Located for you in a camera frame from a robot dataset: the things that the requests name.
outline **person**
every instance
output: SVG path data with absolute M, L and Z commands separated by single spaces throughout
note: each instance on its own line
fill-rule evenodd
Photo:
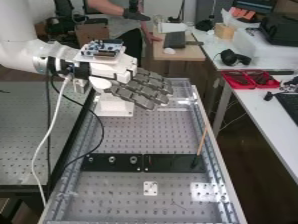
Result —
M 137 58 L 138 67 L 141 67 L 142 57 L 142 34 L 148 42 L 161 41 L 154 37 L 146 27 L 146 21 L 150 20 L 144 12 L 144 2 L 138 2 L 138 12 L 129 11 L 129 0 L 88 0 L 89 7 L 109 15 L 109 35 L 112 39 L 121 39 L 126 47 L 125 53 Z

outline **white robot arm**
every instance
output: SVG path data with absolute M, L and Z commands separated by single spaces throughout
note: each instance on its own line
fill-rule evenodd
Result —
M 73 75 L 75 83 L 91 81 L 96 91 L 153 110 L 168 104 L 170 84 L 156 73 L 137 69 L 137 60 L 122 47 L 117 57 L 84 57 L 84 51 L 37 39 L 33 24 L 55 15 L 52 0 L 0 0 L 0 64 L 8 68 L 52 75 Z

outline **wooden stick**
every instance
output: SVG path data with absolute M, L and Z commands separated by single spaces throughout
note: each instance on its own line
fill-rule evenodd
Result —
M 201 138 L 201 141 L 200 141 L 197 156 L 200 156 L 201 151 L 202 151 L 202 145 L 204 145 L 206 134 L 208 134 L 208 125 L 205 125 L 205 130 L 204 130 L 202 138 Z

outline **metal table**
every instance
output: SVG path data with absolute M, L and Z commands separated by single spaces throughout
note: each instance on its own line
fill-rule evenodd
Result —
M 41 210 L 43 206 L 28 196 L 39 192 L 31 173 L 31 159 L 47 132 L 45 84 L 43 82 L 3 82 L 0 90 L 9 92 L 0 93 L 0 196 L 28 198 L 28 206 Z M 79 102 L 85 102 L 87 95 L 73 94 L 72 86 L 67 87 L 65 94 Z M 57 94 L 51 90 L 52 115 L 56 100 Z M 81 107 L 63 99 L 52 132 L 52 171 L 61 158 L 80 111 Z M 36 160 L 36 172 L 41 184 L 47 185 L 47 144 Z
M 206 114 L 188 79 L 170 80 L 174 95 L 166 107 L 136 108 L 133 118 L 101 118 L 105 139 L 97 152 L 196 153 Z M 93 148 L 100 136 L 88 115 L 69 160 Z M 202 158 L 206 172 L 196 174 L 81 172 L 79 160 L 56 185 L 40 224 L 246 223 L 212 130 Z M 144 195 L 145 181 L 158 183 L 157 196 Z

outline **small white block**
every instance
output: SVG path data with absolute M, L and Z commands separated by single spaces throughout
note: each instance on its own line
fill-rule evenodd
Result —
M 156 181 L 144 182 L 144 195 L 145 196 L 157 196 L 158 194 L 158 184 Z

